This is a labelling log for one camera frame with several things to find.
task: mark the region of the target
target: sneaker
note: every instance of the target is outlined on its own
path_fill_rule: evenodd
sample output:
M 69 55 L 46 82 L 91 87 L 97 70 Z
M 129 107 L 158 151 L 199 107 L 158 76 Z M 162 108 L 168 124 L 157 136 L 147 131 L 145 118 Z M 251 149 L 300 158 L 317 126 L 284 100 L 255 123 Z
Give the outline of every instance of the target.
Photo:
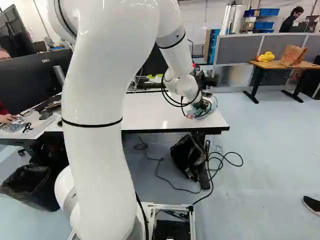
M 304 196 L 302 202 L 311 212 L 320 217 L 320 201 Z

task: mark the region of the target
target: black ring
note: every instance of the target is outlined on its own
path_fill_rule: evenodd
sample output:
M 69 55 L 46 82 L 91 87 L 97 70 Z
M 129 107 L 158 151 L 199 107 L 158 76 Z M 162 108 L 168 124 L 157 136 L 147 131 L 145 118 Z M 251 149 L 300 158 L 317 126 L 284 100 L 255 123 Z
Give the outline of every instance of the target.
M 122 121 L 122 119 L 123 119 L 123 117 L 118 121 L 107 123 L 107 124 L 99 124 L 99 125 L 77 124 L 77 123 L 74 123 L 74 122 L 67 121 L 67 120 L 65 120 L 63 118 L 61 120 L 62 120 L 62 122 L 66 123 L 68 125 L 74 126 L 74 127 L 80 127 L 80 128 L 105 128 L 105 127 L 110 127 L 110 126 L 119 124 Z
M 61 9 L 61 6 L 60 6 L 60 0 L 58 0 L 57 3 L 58 3 L 58 7 L 59 7 L 59 10 L 60 10 L 60 14 L 61 14 L 61 17 L 62 17 L 62 20 L 63 20 L 65 26 L 66 26 L 66 27 L 68 28 L 68 30 L 73 34 L 73 36 L 74 36 L 75 38 L 77 38 L 77 35 L 74 33 L 74 31 L 71 30 L 71 28 L 70 28 L 69 25 L 67 24 L 67 21 L 66 21 L 66 19 L 65 19 L 65 17 L 64 17 L 64 14 L 63 14 L 62 9 Z
M 186 36 L 186 31 L 184 31 L 184 34 L 183 34 L 183 36 L 182 36 L 182 38 L 179 40 L 179 41 L 177 41 L 175 44 L 173 44 L 173 45 L 171 45 L 171 46 L 158 46 L 160 49 L 170 49 L 170 48 L 173 48 L 174 46 L 176 46 L 176 45 L 178 45 L 179 43 L 181 43 L 181 41 L 185 38 L 185 36 Z

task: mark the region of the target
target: robotic arm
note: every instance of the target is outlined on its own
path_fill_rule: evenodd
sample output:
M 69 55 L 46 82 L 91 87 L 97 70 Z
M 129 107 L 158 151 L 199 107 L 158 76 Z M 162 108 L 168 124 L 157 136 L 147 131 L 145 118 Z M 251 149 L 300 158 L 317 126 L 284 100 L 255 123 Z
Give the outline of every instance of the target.
M 179 6 L 176 0 L 48 0 L 48 11 L 53 29 L 75 44 L 62 91 L 70 168 L 56 180 L 56 198 L 69 208 L 81 240 L 129 239 L 139 209 L 122 148 L 122 105 L 155 41 L 169 66 L 164 80 L 170 92 L 194 106 L 203 101 L 189 75 Z M 67 200 L 75 196 L 75 204 Z

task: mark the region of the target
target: blue storage bin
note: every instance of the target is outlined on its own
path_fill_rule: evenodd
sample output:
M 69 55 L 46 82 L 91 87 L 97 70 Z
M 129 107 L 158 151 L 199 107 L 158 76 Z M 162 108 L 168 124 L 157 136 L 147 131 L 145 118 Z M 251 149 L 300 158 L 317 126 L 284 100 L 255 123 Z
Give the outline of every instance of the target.
M 262 34 L 271 34 L 274 31 L 275 30 L 273 30 L 273 29 L 263 29 L 263 30 L 260 30 L 259 32 L 262 33 Z
M 244 11 L 244 15 L 243 15 L 243 16 L 244 16 L 245 18 L 254 16 L 254 15 L 255 15 L 255 10 L 256 10 L 256 9 L 250 9 L 250 10 Z
M 261 8 L 260 16 L 270 16 L 270 8 Z
M 280 8 L 261 8 L 260 16 L 268 17 L 268 16 L 278 16 Z
M 270 16 L 278 16 L 280 8 L 270 8 Z
M 274 27 L 275 22 L 265 22 L 264 23 L 264 29 L 272 29 Z
M 256 21 L 254 24 L 255 29 L 264 29 L 265 28 L 265 22 L 264 21 Z

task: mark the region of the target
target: light blue floor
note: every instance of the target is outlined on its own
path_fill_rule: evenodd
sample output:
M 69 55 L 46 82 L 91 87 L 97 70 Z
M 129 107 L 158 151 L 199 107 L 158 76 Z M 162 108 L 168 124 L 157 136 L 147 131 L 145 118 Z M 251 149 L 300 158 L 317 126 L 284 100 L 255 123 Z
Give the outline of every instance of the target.
M 301 203 L 303 195 L 320 199 L 320 101 L 302 96 L 305 103 L 300 104 L 280 91 L 259 92 L 260 104 L 241 92 L 215 95 L 230 131 L 208 139 L 225 153 L 241 154 L 244 166 L 225 164 L 212 195 L 196 205 L 197 239 L 320 239 L 320 217 Z M 197 191 L 199 184 L 185 179 L 170 159 L 170 147 L 184 135 L 140 134 L 150 157 L 165 158 L 159 174 L 179 188 Z M 157 162 L 134 150 L 138 143 L 136 136 L 127 135 L 124 150 L 142 201 L 190 204 L 208 193 L 179 192 L 156 178 Z M 60 211 L 39 212 L 5 197 L 0 197 L 0 210 L 1 239 L 66 240 L 70 232 Z

